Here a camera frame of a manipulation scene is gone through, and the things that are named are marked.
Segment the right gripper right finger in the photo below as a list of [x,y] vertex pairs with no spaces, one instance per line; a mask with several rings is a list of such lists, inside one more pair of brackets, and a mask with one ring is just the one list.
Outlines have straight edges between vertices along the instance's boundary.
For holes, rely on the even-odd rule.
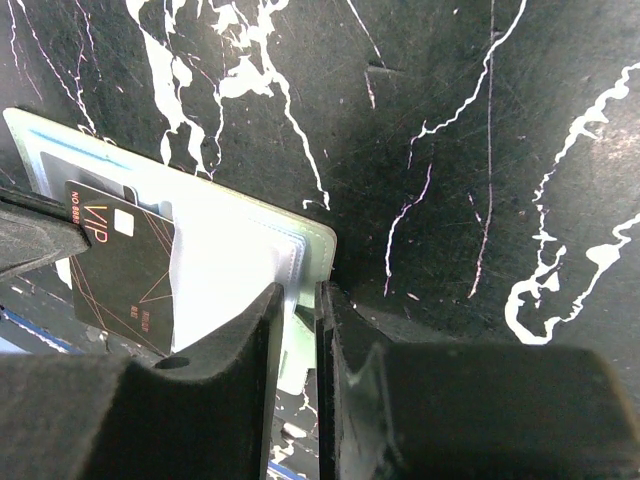
[[315,292],[324,479],[635,479],[639,421],[610,366],[567,346],[401,342]]

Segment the green card holder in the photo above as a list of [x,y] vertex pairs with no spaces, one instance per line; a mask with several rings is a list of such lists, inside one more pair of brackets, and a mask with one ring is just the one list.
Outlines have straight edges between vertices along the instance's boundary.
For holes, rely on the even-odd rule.
[[330,275],[336,248],[331,228],[35,114],[8,108],[3,117],[35,192],[67,211],[65,183],[73,180],[173,223],[170,355],[237,317],[268,285],[280,284],[277,387],[292,395],[303,391],[315,346],[295,311],[313,306],[315,285]]

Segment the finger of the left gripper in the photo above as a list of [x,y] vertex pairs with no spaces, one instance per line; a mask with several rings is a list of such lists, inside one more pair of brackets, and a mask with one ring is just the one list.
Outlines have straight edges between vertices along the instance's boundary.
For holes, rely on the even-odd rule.
[[90,242],[65,206],[48,197],[1,188],[1,281],[86,252]]

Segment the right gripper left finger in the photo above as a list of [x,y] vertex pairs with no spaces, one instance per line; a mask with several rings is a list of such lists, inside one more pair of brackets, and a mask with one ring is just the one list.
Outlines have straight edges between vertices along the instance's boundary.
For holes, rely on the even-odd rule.
[[116,355],[1,359],[5,479],[262,479],[284,320],[269,285],[153,366]]

